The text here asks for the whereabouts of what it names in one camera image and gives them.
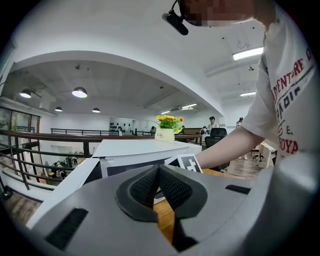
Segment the sunflowers in white pot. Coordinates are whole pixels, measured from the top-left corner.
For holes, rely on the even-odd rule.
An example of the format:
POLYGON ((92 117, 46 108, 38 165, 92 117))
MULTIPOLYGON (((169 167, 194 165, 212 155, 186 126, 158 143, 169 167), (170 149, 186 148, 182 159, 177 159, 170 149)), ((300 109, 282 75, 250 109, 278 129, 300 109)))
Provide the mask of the sunflowers in white pot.
POLYGON ((157 115, 158 127, 156 128, 154 139, 163 142, 173 142, 175 135, 183 130, 183 117, 170 115, 157 115))

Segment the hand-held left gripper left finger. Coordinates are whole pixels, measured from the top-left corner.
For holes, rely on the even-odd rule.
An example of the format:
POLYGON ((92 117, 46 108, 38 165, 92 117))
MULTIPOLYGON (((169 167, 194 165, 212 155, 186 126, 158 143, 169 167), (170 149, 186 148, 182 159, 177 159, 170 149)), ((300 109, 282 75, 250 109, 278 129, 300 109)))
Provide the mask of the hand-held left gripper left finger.
POLYGON ((157 165, 89 182, 32 228, 64 256, 175 256, 158 227, 157 165))

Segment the black office chair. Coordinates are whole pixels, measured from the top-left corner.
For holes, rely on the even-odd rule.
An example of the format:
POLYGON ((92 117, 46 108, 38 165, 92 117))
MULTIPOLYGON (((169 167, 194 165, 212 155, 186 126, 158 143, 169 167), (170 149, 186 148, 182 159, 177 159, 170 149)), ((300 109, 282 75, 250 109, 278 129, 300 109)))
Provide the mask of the black office chair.
POLYGON ((217 144, 224 137, 228 135, 227 130, 225 128, 212 128, 210 130, 209 136, 204 138, 206 148, 210 148, 213 145, 217 144))

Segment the black metal railing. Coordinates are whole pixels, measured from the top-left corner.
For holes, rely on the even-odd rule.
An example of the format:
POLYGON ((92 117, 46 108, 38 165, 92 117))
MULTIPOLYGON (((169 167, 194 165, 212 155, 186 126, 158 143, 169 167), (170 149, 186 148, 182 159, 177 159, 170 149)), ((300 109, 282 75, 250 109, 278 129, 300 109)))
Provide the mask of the black metal railing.
POLYGON ((93 156, 93 152, 90 151, 91 143, 100 143, 103 140, 109 139, 115 141, 117 139, 121 141, 128 140, 151 140, 151 136, 102 136, 102 135, 71 135, 71 134, 49 134, 49 133, 30 133, 30 132, 18 132, 18 131, 5 131, 0 130, 0 136, 5 136, 8 139, 8 143, 0 141, 0 157, 11 160, 12 165, 0 161, 0 165, 9 169, 12 172, 4 171, 3 173, 10 179, 24 184, 25 188, 14 188, 7 182, 3 183, 0 178, 0 183, 3 186, 4 197, 10 197, 10 190, 14 190, 24 196, 27 196, 27 191, 30 191, 32 187, 43 190, 53 191, 57 184, 62 182, 62 178, 54 178, 52 175, 38 175, 37 169, 40 169, 44 173, 49 171, 64 171, 66 174, 71 173, 75 168, 72 166, 71 158, 88 159, 93 156), (43 151, 40 147, 40 142, 62 142, 62 143, 78 143, 82 146, 81 151, 75 151, 72 153, 61 153, 53 151, 43 151), (34 155, 50 156, 50 157, 64 157, 66 158, 65 164, 61 167, 58 164, 53 166, 43 164, 42 161, 35 162, 34 155))

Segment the person's white printed shirt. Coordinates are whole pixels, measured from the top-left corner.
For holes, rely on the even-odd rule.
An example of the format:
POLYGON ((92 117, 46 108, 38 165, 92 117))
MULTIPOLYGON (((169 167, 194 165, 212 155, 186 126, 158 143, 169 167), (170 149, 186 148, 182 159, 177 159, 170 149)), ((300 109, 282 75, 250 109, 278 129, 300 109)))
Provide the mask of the person's white printed shirt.
POLYGON ((277 146, 281 160, 319 146, 320 68, 303 33, 273 0, 244 0, 265 29, 256 94, 243 127, 277 146))

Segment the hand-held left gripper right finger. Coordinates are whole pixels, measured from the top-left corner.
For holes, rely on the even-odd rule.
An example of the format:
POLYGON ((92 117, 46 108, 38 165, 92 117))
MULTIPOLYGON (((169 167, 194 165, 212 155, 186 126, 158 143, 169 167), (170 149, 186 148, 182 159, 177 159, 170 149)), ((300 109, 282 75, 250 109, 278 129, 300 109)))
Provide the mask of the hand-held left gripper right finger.
POLYGON ((160 245, 160 256, 242 256, 252 223, 237 215, 252 181, 161 165, 159 185, 173 210, 172 241, 160 245))

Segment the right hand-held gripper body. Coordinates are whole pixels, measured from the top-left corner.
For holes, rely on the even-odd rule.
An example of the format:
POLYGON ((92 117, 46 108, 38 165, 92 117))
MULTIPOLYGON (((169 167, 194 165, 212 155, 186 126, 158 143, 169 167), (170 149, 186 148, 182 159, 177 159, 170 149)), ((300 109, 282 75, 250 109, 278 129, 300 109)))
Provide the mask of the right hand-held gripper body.
POLYGON ((181 169, 202 173, 202 169, 196 159, 196 156, 191 154, 178 154, 177 156, 170 157, 164 161, 165 165, 178 167, 181 169))

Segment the white microwave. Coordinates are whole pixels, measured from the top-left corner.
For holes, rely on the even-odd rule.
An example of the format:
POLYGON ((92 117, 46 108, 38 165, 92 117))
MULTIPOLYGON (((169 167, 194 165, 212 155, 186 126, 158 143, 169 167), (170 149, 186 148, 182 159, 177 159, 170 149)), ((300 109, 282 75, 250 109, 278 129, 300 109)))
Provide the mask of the white microwave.
POLYGON ((55 205, 85 184, 93 169, 100 165, 102 177, 108 168, 165 160, 181 154, 197 154, 202 146, 179 141, 155 139, 104 139, 91 158, 80 163, 48 196, 32 215, 26 226, 35 224, 55 205))

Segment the long white desk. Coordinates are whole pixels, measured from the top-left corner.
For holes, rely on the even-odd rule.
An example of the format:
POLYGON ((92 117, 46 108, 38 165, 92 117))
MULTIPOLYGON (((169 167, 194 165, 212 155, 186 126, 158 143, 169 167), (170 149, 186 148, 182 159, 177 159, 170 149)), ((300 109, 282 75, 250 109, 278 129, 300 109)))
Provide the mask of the long white desk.
POLYGON ((257 166, 262 161, 262 158, 266 159, 266 167, 268 168, 272 162, 272 158, 275 156, 276 150, 267 144, 266 142, 262 142, 258 146, 258 157, 257 157, 257 166))

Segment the person's right forearm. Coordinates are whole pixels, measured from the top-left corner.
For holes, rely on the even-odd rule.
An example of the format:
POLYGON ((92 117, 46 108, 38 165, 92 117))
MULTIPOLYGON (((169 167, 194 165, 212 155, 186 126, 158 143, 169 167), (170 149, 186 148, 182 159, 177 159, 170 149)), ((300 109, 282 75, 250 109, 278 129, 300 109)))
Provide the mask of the person's right forearm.
POLYGON ((196 159, 202 169, 211 169, 247 154, 263 141, 263 137, 239 126, 215 145, 198 153, 196 159))

